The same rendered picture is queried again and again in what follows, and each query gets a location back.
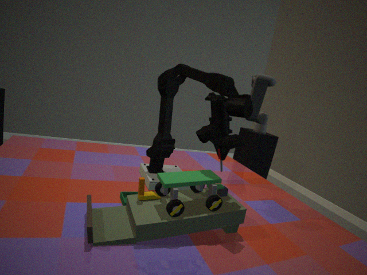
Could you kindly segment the yellow wheel chock with orange handle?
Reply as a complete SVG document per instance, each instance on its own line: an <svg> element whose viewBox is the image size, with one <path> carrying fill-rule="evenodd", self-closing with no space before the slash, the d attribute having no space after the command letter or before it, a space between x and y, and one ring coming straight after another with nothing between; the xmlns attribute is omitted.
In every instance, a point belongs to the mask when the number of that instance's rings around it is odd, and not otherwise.
<svg viewBox="0 0 367 275"><path fill-rule="evenodd" d="M155 192L145 192L145 178L139 177L139 187L138 187L138 199L139 201L161 199L161 197Z"/></svg>

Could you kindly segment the green wheeled trolley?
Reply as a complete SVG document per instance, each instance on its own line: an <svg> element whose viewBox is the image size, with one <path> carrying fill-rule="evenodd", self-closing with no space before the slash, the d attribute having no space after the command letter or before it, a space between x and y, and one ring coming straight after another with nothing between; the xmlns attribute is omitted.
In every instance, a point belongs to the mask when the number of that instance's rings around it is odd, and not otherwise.
<svg viewBox="0 0 367 275"><path fill-rule="evenodd" d="M216 195L218 189L224 189L221 184L222 179L211 170L157 173L157 178L159 179L155 185L157 194L164 197L170 192L166 211L171 217L181 215L185 209L184 204L178 200L177 187L190 186L193 192L200 193L207 184L209 191L205 202L206 207L209 211L214 212L222 206L222 199Z"/></svg>

